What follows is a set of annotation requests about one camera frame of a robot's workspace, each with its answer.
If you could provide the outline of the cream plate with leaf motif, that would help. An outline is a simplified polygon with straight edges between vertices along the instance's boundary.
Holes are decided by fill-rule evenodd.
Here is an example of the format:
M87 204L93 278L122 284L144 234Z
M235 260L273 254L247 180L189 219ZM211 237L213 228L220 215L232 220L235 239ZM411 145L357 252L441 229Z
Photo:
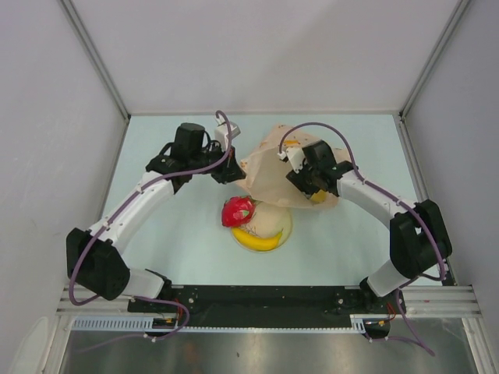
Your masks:
M251 221L238 228L260 238L269 238L276 235L278 232L281 232L281 239L277 247L279 248L289 239L292 233L292 212L288 208L274 206L268 203L258 203Z

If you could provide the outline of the aluminium right corner post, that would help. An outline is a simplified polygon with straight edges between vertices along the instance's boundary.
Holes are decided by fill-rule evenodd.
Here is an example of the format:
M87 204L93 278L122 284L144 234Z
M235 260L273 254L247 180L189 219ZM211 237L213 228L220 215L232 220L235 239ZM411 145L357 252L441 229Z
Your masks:
M439 35L428 58L426 59L422 70L420 71L414 85L412 86L412 89L409 91L409 95L405 99L404 104L398 112L398 116L402 121L406 120L409 112L411 111L419 95L422 93L423 88L433 74L437 63L441 60L447 46L451 42L453 36L456 33L456 30L458 29L461 21L465 17L465 14L472 4L473 1L471 0L457 1L455 7L451 12L451 15L444 25L444 29L441 31L441 34Z

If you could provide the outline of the orange fake fruit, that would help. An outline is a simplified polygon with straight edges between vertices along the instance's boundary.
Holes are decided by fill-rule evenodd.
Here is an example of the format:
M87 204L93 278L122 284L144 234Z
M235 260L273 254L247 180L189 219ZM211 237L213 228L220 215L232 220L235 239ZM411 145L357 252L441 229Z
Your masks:
M327 193L325 191L318 191L315 192L311 197L310 201L314 204L320 204L323 203L327 199Z

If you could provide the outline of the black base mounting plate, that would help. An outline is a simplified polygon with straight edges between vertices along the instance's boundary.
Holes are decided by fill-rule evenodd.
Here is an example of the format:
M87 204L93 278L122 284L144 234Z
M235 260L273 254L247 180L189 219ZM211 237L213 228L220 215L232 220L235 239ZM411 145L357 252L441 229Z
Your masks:
M353 315L386 318L403 307L402 295L378 298L347 286L169 286L160 298L184 305L188 327L327 329L350 327Z

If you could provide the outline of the aluminium corner post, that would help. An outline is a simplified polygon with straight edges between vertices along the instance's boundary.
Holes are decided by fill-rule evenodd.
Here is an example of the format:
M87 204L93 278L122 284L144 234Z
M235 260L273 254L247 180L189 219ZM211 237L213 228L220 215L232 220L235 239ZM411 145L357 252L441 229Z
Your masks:
M97 46L94 43L94 40L90 35L90 32L88 31L82 16L80 15L77 7L75 6L74 1L58 0L57 3L60 6L62 12L64 13L77 40L80 42L83 51L85 52L91 65L93 66L93 69L97 74L97 77L99 78L104 87L104 90L111 98L112 103L114 104L115 108L118 110L122 119L128 125L129 120L131 118L131 114L126 108L124 100L122 99L122 96L119 93L118 88L115 85L115 82L112 79L106 64L104 63L104 60L101 57L101 53L97 49Z
M439 35L428 58L426 59L422 70L420 71L414 85L412 86L412 89L409 91L409 95L405 99L404 104L398 112L398 116L402 121L406 120L409 112L411 111L419 95L422 93L423 88L433 74L437 63L441 60L447 46L451 42L453 36L456 33L456 30L458 29L461 21L465 17L465 14L472 4L473 1L471 0L457 1L455 7L451 12L451 15L444 25L444 29L441 31L441 34Z

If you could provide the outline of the aluminium left corner post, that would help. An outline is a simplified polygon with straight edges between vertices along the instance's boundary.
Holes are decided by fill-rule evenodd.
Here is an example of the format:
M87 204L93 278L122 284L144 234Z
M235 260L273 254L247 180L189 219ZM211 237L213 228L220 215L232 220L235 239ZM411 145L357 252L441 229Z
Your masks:
M75 6L74 1L58 0L57 3L60 6L62 12L64 13L77 40L80 42L83 51L85 52L91 65L93 66L93 69L97 74L97 77L99 78L104 87L104 90L111 98L112 103L114 104L115 108L118 110L122 119L128 125L129 120L131 118L131 114L126 108L124 100L122 99L122 96L119 93L118 88L115 85L115 82L112 79L106 64L104 63L104 60L101 57L101 53L97 49L97 46L94 43L94 40L90 35L90 32L88 31L82 16L80 15L77 7Z

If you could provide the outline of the yellow fake banana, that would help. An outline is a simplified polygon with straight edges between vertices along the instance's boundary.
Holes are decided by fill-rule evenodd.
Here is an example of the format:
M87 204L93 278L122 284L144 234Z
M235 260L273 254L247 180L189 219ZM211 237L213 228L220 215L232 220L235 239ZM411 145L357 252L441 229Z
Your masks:
M240 245L257 252L269 252L276 249L281 239L281 232L269 238L260 238L241 228L232 228L231 232Z

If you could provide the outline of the aluminium right side rail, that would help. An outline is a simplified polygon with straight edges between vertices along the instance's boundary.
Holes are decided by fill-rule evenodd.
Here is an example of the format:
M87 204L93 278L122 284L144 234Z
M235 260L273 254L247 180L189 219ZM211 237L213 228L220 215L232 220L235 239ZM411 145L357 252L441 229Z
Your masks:
M437 247L441 252L442 263L444 270L439 273L437 280L444 286L454 286L455 279L453 278L448 257L452 254L452 245L448 236L447 229L444 224L444 219L441 215L439 206L429 198L428 191L424 184L422 172L419 167L416 153L409 138L409 132L404 119L400 115L395 116L395 124L397 127L398 135L402 144L402 149L409 166L409 174L411 175L412 183L416 191L417 200L423 204L423 207L428 211L423 215L423 218L431 217L430 225L428 228L434 235Z

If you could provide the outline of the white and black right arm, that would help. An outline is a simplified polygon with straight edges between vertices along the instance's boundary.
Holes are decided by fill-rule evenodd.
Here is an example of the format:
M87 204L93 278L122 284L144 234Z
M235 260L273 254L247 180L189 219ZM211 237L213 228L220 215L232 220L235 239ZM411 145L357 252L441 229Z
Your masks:
M360 284L359 302L367 312L379 312L390 293L423 277L433 266L439 267L442 276L446 274L444 260L452 254L452 246L434 201L403 199L369 182L351 161L337 161L323 140L302 148L290 146L278 156L290 163L286 178L306 198L327 192L346 199L388 229L389 260Z

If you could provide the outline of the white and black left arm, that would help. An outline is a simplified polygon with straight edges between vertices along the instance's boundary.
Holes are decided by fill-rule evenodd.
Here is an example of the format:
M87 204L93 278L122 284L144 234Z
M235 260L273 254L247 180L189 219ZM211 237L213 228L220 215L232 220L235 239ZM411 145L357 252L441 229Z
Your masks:
M235 158L232 141L239 127L218 117L214 134L202 125L182 123L175 138L154 156L131 193L90 228L72 229L66 237L69 299L77 306L74 287L80 285L94 297L112 301L124 295L144 298L155 311L172 302L168 280L153 270L130 268L122 254L135 233L164 201L171 199L195 175L210 175L220 184L245 177Z

